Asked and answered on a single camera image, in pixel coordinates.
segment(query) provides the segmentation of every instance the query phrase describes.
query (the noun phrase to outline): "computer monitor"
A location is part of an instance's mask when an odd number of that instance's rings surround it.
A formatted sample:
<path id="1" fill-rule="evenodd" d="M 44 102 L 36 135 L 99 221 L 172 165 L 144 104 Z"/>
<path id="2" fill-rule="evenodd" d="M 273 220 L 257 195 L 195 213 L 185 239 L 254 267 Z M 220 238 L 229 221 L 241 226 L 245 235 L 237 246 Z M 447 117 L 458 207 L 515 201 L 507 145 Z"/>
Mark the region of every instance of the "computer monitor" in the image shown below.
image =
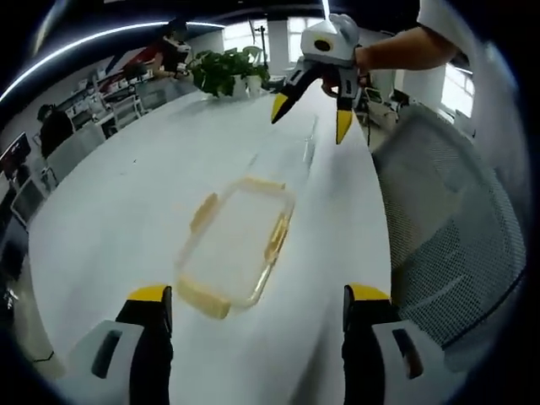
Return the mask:
<path id="1" fill-rule="evenodd" d="M 14 173 L 26 161 L 26 156 L 30 154 L 30 151 L 26 132 L 22 132 L 0 156 L 0 168 L 8 179 L 14 177 Z"/>

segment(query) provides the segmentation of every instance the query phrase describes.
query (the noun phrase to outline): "container lid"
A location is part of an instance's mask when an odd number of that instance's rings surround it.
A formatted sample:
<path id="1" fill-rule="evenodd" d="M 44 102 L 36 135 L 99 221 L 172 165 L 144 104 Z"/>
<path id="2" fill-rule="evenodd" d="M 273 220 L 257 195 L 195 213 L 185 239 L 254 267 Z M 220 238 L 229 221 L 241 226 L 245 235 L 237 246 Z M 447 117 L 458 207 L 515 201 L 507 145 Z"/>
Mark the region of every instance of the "container lid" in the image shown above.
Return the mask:
<path id="1" fill-rule="evenodd" d="M 260 298 L 284 243 L 294 196 L 284 184 L 246 177 L 210 195 L 191 223 L 177 263 L 176 291 L 206 315 Z"/>

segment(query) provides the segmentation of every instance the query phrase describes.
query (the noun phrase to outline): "gray chair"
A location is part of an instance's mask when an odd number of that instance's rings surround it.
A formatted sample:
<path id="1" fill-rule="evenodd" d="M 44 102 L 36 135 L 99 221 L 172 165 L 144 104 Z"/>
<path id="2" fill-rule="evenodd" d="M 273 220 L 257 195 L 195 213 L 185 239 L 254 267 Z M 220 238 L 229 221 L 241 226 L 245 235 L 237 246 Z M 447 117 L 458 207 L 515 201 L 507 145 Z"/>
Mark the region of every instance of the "gray chair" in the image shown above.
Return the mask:
<path id="1" fill-rule="evenodd" d="M 59 184 L 73 169 L 105 141 L 103 132 L 87 124 L 66 139 L 47 158 L 47 165 Z"/>
<path id="2" fill-rule="evenodd" d="M 112 105 L 112 112 L 115 116 L 116 129 L 118 131 L 141 117 L 135 102 L 136 97 L 131 95 Z"/>
<path id="3" fill-rule="evenodd" d="M 468 370 L 494 341 L 520 287 L 487 316 L 526 262 L 510 201 L 470 140 L 420 105 L 408 109 L 374 160 L 392 299 L 402 319 L 445 349 L 451 369 Z"/>
<path id="4" fill-rule="evenodd" d="M 143 83 L 137 87 L 137 94 L 146 111 L 155 110 L 167 103 L 165 89 L 156 88 L 151 83 Z"/>
<path id="5" fill-rule="evenodd" d="M 11 203 L 11 211 L 25 228 L 28 228 L 30 221 L 34 218 L 41 204 L 45 201 L 45 196 L 39 187 L 29 178 L 20 187 L 19 192 Z"/>

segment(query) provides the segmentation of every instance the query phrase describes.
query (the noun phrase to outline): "window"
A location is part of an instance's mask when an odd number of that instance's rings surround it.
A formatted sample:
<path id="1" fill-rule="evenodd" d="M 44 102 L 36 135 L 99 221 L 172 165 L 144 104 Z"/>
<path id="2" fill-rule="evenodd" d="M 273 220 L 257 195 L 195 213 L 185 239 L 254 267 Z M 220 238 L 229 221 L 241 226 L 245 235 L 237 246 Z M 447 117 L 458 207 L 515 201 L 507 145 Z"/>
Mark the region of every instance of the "window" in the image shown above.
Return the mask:
<path id="1" fill-rule="evenodd" d="M 267 53 L 267 61 L 270 60 L 270 43 L 268 42 L 268 22 L 265 19 L 256 19 L 252 21 L 253 28 L 257 29 L 264 27 L 264 46 Z M 223 32 L 223 47 L 226 51 L 235 49 L 241 51 L 246 46 L 258 46 L 262 49 L 261 33 L 255 31 L 255 44 L 253 43 L 253 35 L 251 33 L 250 23 L 233 24 L 224 28 Z"/>
<path id="2" fill-rule="evenodd" d="M 296 62 L 302 56 L 300 42 L 302 32 L 312 25 L 319 24 L 324 19 L 305 19 L 303 17 L 295 17 L 287 22 L 289 31 L 289 62 Z"/>
<path id="3" fill-rule="evenodd" d="M 443 106 L 452 112 L 459 110 L 470 118 L 473 112 L 473 99 L 473 81 L 465 73 L 447 64 L 445 84 L 442 89 Z"/>

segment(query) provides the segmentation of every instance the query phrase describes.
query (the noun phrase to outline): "potted plant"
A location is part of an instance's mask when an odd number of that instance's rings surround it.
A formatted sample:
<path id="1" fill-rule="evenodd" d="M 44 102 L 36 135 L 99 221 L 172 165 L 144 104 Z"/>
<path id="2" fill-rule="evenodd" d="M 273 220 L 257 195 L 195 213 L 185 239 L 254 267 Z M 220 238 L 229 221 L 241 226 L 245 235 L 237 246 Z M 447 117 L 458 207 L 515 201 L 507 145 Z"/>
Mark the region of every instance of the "potted plant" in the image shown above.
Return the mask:
<path id="1" fill-rule="evenodd" d="M 224 54 L 204 51 L 198 53 L 187 68 L 193 75 L 193 83 L 205 93 L 215 97 L 241 97 L 246 93 L 244 78 L 251 64 L 247 55 L 237 51 Z"/>
<path id="2" fill-rule="evenodd" d="M 257 96 L 261 93 L 261 88 L 270 79 L 270 73 L 263 65 L 250 66 L 246 82 L 250 96 Z"/>

